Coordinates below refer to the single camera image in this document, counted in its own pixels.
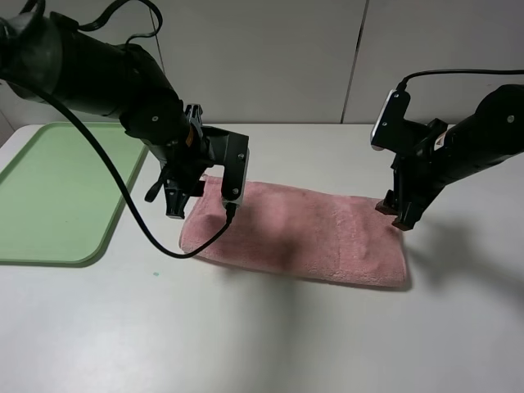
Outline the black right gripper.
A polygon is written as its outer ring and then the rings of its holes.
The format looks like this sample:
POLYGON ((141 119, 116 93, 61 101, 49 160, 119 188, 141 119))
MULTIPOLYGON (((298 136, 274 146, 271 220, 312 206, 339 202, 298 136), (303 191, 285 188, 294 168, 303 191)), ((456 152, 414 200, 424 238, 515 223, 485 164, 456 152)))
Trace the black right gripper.
POLYGON ((402 120, 400 125, 404 134, 411 137, 409 152, 395 155, 391 166, 393 188, 375 210, 383 215, 397 215, 392 225, 406 232, 414 228, 443 189, 436 175, 436 155, 451 145, 454 128, 440 119, 429 124, 402 120))

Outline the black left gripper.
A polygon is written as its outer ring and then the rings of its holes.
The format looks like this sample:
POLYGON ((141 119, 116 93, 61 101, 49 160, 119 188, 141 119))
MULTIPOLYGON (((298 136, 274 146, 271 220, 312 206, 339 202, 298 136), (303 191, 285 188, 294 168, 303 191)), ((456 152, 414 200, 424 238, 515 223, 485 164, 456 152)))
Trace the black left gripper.
POLYGON ((202 197, 205 191, 205 171, 215 165, 210 136, 214 127, 205 126, 198 104, 188 104, 182 128, 176 139, 165 146, 165 163, 160 178, 163 181, 166 215, 185 219, 185 207, 190 197, 202 197))

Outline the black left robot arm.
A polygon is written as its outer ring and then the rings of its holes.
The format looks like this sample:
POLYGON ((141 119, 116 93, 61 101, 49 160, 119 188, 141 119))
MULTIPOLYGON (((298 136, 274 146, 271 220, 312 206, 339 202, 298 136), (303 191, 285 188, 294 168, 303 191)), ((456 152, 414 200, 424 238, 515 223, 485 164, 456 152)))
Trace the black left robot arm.
POLYGON ((201 176, 212 162, 202 109, 183 103, 142 47, 104 43, 66 16, 27 11, 1 21, 1 71, 22 99, 42 100, 20 86, 30 84, 71 111, 118 120, 160 162, 145 199, 163 192, 169 217, 184 219, 189 198, 202 196, 201 176))

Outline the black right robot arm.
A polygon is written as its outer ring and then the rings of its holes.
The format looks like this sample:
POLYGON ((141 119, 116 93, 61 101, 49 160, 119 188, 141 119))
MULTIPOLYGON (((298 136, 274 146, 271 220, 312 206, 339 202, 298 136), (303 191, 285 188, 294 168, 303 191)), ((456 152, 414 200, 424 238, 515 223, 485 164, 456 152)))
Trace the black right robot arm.
POLYGON ((523 87, 505 84, 488 94, 476 111, 454 126, 434 119, 406 120, 410 95, 390 92, 370 142, 395 153, 393 188, 376 209, 394 216, 394 226, 413 229, 451 183, 496 166, 523 152, 523 87))

